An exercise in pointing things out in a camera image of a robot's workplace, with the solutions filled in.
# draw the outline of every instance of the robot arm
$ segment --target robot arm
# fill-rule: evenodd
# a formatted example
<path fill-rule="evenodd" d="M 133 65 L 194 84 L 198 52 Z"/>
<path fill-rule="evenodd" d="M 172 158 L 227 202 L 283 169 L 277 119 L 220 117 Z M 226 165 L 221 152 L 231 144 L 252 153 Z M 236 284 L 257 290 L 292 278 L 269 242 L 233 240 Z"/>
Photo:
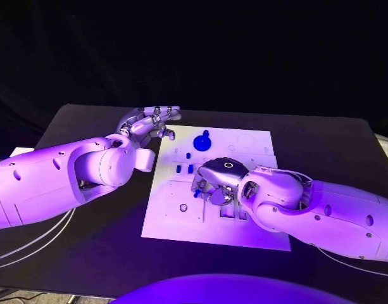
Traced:
<path fill-rule="evenodd" d="M 388 199 L 354 187 L 311 180 L 298 172 L 230 158 L 198 169 L 192 190 L 210 203 L 239 198 L 254 222 L 350 258 L 388 262 Z"/>
<path fill-rule="evenodd" d="M 89 203 L 123 186 L 133 169 L 151 172 L 152 137 L 174 140 L 166 120 L 181 108 L 135 109 L 117 132 L 17 155 L 0 161 L 0 228 L 31 224 Z"/>

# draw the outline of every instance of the table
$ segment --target table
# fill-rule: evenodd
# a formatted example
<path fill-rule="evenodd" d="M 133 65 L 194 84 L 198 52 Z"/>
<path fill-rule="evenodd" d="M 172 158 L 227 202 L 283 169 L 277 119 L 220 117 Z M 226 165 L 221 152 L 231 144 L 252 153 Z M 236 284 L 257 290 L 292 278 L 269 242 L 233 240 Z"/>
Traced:
<path fill-rule="evenodd" d="M 66 105 L 37 149 L 109 135 L 129 110 Z M 388 198 L 388 159 L 361 119 L 184 111 L 174 124 L 269 130 L 280 168 Z M 148 148 L 158 152 L 159 139 Z M 0 269 L 0 287 L 117 297 L 172 277 L 233 273 L 303 284 L 361 303 L 388 303 L 388 277 L 341 265 L 293 237 L 292 252 L 142 238 L 152 180 L 153 173 L 136 171 L 126 186 L 77 209 L 55 242 Z M 0 254 L 28 243 L 58 219 L 0 230 Z M 348 261 L 388 272 L 388 263 Z"/>

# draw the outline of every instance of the black backdrop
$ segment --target black backdrop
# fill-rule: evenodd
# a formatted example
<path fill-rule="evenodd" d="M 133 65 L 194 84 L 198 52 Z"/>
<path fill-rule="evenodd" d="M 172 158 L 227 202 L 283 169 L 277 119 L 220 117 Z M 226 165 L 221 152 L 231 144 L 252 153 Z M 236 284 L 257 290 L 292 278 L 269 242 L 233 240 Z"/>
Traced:
<path fill-rule="evenodd" d="M 67 103 L 360 117 L 388 135 L 388 1 L 4 0 L 0 157 Z"/>

